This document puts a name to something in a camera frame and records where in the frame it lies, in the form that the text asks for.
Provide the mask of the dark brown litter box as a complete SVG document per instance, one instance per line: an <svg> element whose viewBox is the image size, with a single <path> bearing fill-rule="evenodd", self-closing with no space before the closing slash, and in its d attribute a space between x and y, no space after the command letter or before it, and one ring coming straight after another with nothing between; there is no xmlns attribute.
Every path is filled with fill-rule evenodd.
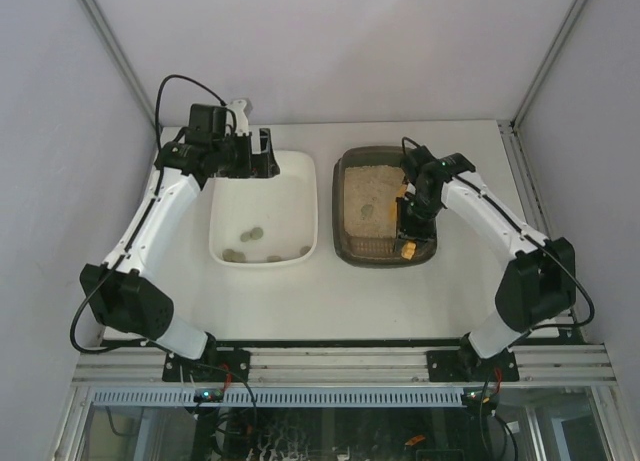
<svg viewBox="0 0 640 461"><path fill-rule="evenodd" d="M427 262L437 250L437 237L418 241L411 261L394 251L395 230L390 218L397 191L404 182L402 150L394 146L366 146L347 150L336 162L332 182L334 250L358 267L413 266ZM363 219L361 208L374 206Z"/></svg>

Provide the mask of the yellow litter scoop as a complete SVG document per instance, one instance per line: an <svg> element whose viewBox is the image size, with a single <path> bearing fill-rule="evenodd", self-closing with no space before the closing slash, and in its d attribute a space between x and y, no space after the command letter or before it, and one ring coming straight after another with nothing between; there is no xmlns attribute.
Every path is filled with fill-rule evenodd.
<svg viewBox="0 0 640 461"><path fill-rule="evenodd" d="M403 182L396 193L392 207L390 208L390 218L394 223L395 244L394 251L404 260L411 261L416 253L417 244L406 234L406 224L408 217L408 198L406 197L408 184Z"/></svg>

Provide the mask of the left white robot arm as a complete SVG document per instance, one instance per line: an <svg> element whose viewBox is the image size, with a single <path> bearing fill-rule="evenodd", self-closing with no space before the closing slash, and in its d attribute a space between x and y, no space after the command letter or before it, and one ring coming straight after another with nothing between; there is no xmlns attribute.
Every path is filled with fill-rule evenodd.
<svg viewBox="0 0 640 461"><path fill-rule="evenodd" d="M81 272L85 303L99 324L189 360L214 348L211 334L177 314L159 287L157 269L209 180L279 175L269 130L260 130L260 149L252 150L251 110L247 99L225 106L194 104L187 126L161 145L149 187L125 233L101 264L88 264Z"/></svg>

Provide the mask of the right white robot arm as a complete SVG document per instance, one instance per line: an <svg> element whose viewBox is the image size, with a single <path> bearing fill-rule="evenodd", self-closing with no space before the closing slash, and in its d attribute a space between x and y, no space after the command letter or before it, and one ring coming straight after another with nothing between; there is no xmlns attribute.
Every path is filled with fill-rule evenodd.
<svg viewBox="0 0 640 461"><path fill-rule="evenodd" d="M455 213L483 239L503 270L494 310L461 341L470 362L489 359L553 318L576 300L575 251L520 220L496 199L464 155L435 157L404 139L400 167L405 191L396 199L395 251L411 259L436 237L436 218Z"/></svg>

